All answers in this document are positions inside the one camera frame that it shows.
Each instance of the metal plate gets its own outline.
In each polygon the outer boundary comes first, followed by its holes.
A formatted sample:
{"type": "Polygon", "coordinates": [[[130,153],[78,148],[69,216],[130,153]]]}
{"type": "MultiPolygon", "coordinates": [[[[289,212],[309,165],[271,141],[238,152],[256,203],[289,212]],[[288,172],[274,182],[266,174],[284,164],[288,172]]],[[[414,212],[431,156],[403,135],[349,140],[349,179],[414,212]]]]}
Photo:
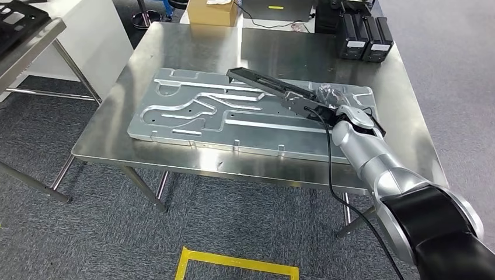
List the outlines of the metal plate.
{"type": "MultiPolygon", "coordinates": [[[[285,80],[315,90],[320,83],[285,80]]],[[[370,107],[369,87],[332,84],[352,106],[370,107]]],[[[328,161],[326,135],[315,121],[283,108],[280,99],[225,75],[162,68],[127,130],[132,138],[233,152],[328,161]]],[[[340,149],[332,161],[347,163],[340,149]]]]}

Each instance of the stainless steel table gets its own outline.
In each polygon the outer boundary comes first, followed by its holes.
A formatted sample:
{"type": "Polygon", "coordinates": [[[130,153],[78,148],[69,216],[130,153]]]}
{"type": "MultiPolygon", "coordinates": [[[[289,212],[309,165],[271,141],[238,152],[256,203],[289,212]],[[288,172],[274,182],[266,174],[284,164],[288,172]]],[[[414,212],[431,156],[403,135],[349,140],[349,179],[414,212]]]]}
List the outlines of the stainless steel table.
{"type": "MultiPolygon", "coordinates": [[[[132,167],[327,189],[325,162],[143,142],[127,135],[158,68],[225,73],[244,66],[278,78],[371,87],[391,148],[407,167],[446,185],[397,48],[382,64],[340,60],[334,53],[334,38],[324,34],[153,23],[72,153],[87,162],[121,166],[162,210],[163,184],[153,194],[132,167]]],[[[367,194],[350,166],[334,164],[332,176],[336,191],[367,194]]]]}
{"type": "MultiPolygon", "coordinates": [[[[0,60],[0,92],[12,92],[12,93],[25,93],[31,95],[40,96],[53,96],[53,97],[63,97],[69,99],[79,99],[79,100],[90,100],[96,101],[98,104],[102,102],[101,98],[98,96],[94,88],[91,86],[89,81],[86,79],[84,74],[81,72],[77,64],[67,53],[64,47],[57,40],[57,36],[65,30],[65,23],[61,19],[54,19],[42,26],[37,32],[35,32],[30,38],[25,42],[15,47],[12,51],[8,52],[3,59],[0,60]],[[56,93],[56,92],[43,92],[39,90],[26,90],[26,89],[12,89],[8,88],[15,79],[21,74],[48,46],[52,44],[58,51],[60,56],[64,59],[67,65],[72,69],[74,74],[79,78],[79,80],[88,89],[90,96],[77,95],[77,94],[66,94],[66,93],[56,93]]],[[[64,163],[62,170],[59,172],[57,178],[51,185],[51,187],[37,181],[36,179],[30,177],[29,175],[22,173],[9,165],[0,162],[0,172],[5,172],[21,181],[26,183],[28,186],[33,187],[39,191],[51,195],[55,199],[68,202],[70,197],[60,194],[57,191],[60,182],[64,178],[67,170],[69,169],[74,156],[70,155],[67,161],[64,163]]]]}

